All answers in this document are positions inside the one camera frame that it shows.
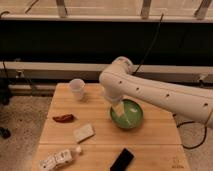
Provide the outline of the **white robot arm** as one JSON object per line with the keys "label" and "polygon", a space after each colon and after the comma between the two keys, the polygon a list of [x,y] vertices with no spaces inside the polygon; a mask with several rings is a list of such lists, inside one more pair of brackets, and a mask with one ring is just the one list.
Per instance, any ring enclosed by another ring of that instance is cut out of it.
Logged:
{"label": "white robot arm", "polygon": [[144,79],[132,73],[133,63],[124,56],[101,72],[99,82],[107,101],[116,104],[127,95],[213,129],[213,90]]}

